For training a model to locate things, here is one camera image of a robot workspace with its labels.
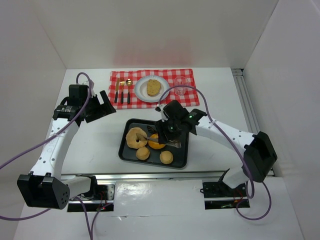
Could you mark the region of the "plain beige bagel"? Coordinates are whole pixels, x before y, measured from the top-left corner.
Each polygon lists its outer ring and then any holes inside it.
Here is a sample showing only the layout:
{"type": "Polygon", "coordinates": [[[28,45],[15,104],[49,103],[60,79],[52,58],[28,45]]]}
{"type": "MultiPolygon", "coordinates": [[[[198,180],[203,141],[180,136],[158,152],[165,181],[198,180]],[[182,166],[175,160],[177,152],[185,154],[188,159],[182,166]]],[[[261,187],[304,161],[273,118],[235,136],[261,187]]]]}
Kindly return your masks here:
{"type": "Polygon", "coordinates": [[[142,135],[143,137],[147,137],[147,133],[140,127],[133,127],[131,128],[128,133],[126,134],[125,140],[127,146],[132,149],[139,149],[145,147],[148,143],[148,140],[143,138],[139,139],[137,134],[142,135]]]}

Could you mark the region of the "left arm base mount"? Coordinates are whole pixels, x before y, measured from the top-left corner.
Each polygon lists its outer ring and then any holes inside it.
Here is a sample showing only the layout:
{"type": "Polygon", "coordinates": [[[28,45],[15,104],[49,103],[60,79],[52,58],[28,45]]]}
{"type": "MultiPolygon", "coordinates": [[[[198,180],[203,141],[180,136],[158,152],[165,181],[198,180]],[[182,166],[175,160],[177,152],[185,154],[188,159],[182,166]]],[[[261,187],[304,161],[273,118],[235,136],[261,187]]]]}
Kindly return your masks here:
{"type": "Polygon", "coordinates": [[[71,198],[67,202],[67,211],[71,213],[112,212],[116,185],[98,182],[94,175],[77,175],[64,183],[70,189],[71,198]]]}

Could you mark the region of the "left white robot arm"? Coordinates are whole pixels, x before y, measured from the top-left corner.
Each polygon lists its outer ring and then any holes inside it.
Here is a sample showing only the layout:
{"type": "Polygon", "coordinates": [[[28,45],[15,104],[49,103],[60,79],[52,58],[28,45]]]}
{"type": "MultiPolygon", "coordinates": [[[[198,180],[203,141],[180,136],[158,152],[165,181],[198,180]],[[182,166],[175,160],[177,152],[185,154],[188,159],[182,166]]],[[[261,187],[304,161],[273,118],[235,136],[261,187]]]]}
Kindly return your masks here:
{"type": "Polygon", "coordinates": [[[44,144],[39,159],[28,174],[21,174],[17,186],[29,207],[64,209],[69,200],[84,195],[98,194],[97,179],[89,174],[77,174],[62,180],[62,167],[72,139],[82,122],[90,123],[116,112],[107,93],[89,96],[89,86],[71,84],[68,96],[56,107],[49,141],[44,144]]]}

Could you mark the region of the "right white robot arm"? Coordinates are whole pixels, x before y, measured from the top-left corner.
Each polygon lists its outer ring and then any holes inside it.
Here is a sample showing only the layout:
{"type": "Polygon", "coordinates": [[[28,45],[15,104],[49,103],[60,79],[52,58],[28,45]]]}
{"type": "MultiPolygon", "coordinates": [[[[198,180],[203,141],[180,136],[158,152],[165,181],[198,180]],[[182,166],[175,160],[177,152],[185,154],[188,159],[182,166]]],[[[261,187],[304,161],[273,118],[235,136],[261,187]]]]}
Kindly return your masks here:
{"type": "Polygon", "coordinates": [[[158,141],[166,144],[176,141],[184,133],[191,133],[217,142],[233,151],[240,158],[240,166],[231,168],[220,179],[235,189],[246,182],[264,182],[278,157],[269,136],[242,131],[217,121],[205,111],[188,111],[173,100],[164,107],[157,106],[161,119],[156,121],[158,141]]]}

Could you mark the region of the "metal tongs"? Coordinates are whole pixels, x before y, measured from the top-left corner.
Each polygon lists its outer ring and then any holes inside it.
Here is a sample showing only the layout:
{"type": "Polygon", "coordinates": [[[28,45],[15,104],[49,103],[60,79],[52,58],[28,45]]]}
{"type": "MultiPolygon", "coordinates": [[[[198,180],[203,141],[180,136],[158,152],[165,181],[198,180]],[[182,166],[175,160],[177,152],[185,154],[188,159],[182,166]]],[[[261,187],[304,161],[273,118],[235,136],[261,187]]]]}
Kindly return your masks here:
{"type": "MultiPolygon", "coordinates": [[[[152,127],[151,125],[147,125],[147,131],[151,134],[157,134],[157,131],[154,127],[152,127]]],[[[155,142],[155,143],[158,143],[159,140],[157,138],[152,138],[152,137],[148,137],[148,136],[144,136],[140,133],[136,133],[136,137],[139,139],[139,140],[148,140],[148,141],[152,141],[152,142],[155,142]]],[[[164,143],[164,145],[166,146],[170,146],[170,147],[174,147],[174,148],[181,148],[182,147],[182,144],[180,141],[178,140],[169,140],[167,143],[164,143]]]]}

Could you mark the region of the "speckled bread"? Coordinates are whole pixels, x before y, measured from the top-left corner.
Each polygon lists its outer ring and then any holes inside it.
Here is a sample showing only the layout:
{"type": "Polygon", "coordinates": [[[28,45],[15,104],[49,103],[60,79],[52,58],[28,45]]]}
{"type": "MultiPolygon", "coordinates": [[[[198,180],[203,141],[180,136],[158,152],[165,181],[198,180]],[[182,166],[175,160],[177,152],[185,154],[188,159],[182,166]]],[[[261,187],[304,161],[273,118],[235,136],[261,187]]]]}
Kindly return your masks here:
{"type": "Polygon", "coordinates": [[[156,79],[149,79],[147,81],[146,92],[148,96],[156,96],[161,90],[161,83],[156,79]]]}

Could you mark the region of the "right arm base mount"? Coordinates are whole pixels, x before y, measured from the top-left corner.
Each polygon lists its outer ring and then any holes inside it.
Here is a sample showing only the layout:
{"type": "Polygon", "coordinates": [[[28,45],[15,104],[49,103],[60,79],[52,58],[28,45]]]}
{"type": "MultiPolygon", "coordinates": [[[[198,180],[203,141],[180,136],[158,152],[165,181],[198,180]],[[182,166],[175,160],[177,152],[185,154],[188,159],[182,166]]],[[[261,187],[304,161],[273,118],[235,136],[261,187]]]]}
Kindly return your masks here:
{"type": "Polygon", "coordinates": [[[208,178],[202,181],[199,191],[204,198],[205,210],[235,209],[237,204],[239,208],[250,208],[244,183],[230,188],[220,179],[208,178]]]}

